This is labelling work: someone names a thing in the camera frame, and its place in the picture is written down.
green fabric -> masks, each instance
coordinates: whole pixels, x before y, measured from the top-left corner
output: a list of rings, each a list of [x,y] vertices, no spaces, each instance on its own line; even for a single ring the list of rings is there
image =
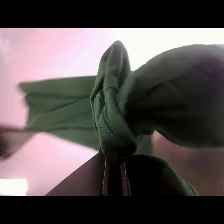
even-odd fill
[[[27,126],[101,148],[111,160],[138,153],[141,137],[150,154],[154,130],[183,146],[224,146],[223,55],[214,45],[185,46],[131,71],[117,41],[96,77],[22,83]]]

pink background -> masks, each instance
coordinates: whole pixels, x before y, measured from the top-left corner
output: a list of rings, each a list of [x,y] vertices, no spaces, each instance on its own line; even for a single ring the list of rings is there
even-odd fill
[[[17,85],[56,77],[96,75],[104,51],[123,42],[132,69],[188,44],[222,44],[224,29],[0,29],[0,124],[24,127],[27,108]],[[0,162],[0,178],[25,178],[28,195],[44,195],[95,151],[47,134]]]

pink wall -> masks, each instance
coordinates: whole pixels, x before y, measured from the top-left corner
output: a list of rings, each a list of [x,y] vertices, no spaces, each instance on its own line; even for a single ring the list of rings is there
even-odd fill
[[[19,82],[95,75],[102,54],[116,40],[124,43],[136,69],[174,47],[223,43],[224,29],[0,29],[0,124],[25,125],[27,108]],[[0,178],[25,178],[28,195],[44,195],[94,154],[39,134],[0,162]]]

green garment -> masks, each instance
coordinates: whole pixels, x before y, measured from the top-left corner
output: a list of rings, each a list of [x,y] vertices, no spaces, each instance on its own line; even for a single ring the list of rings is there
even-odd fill
[[[102,56],[96,77],[20,84],[27,126],[101,148],[111,160],[150,154],[154,130],[182,146],[224,146],[223,56],[215,45],[184,46],[131,71],[117,41]]]

twisted fabric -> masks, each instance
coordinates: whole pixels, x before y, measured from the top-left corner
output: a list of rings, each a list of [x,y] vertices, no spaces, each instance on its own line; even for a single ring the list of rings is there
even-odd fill
[[[27,126],[101,148],[114,161],[136,153],[136,139],[154,130],[183,146],[224,146],[223,58],[219,46],[191,45],[131,71],[117,41],[96,77],[22,83]]]

